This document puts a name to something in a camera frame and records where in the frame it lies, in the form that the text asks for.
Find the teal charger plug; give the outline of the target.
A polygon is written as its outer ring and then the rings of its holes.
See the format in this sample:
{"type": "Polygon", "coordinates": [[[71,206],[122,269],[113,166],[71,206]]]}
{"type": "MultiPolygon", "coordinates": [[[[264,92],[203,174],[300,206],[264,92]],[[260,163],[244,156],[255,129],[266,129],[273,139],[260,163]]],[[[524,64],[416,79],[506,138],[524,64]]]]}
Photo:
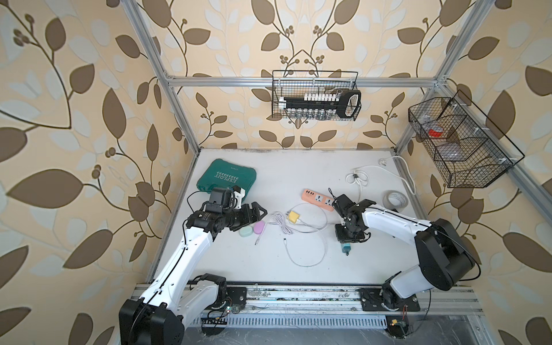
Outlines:
{"type": "Polygon", "coordinates": [[[342,252],[343,252],[346,256],[349,256],[350,251],[352,250],[352,246],[351,246],[350,243],[342,243],[342,244],[341,244],[341,249],[342,249],[342,252]]]}

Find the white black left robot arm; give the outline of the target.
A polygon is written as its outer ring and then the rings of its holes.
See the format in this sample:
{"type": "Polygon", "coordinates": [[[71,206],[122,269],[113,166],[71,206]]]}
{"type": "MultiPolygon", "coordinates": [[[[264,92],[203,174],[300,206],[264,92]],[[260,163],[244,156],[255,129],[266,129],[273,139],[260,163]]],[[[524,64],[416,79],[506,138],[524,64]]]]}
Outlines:
{"type": "Polygon", "coordinates": [[[231,208],[205,202],[184,222],[183,237],[160,274],[138,300],[119,311],[122,344],[182,344],[185,330],[210,306],[226,297],[226,280],[206,275],[185,294],[192,274],[224,229],[237,231],[261,221],[267,210],[256,202],[231,208]]]}

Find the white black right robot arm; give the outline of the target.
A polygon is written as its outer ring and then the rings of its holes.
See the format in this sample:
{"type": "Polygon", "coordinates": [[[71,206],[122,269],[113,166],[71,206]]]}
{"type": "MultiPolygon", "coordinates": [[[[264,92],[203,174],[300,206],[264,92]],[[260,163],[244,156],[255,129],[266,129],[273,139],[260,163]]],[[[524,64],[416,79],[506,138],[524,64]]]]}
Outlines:
{"type": "Polygon", "coordinates": [[[340,243],[364,243],[378,230],[415,247],[418,264],[385,280],[372,299],[388,310],[399,309],[425,290],[450,290],[479,265],[445,219],[411,218],[368,199],[355,203],[344,194],[331,205],[342,218],[335,226],[340,243]]]}

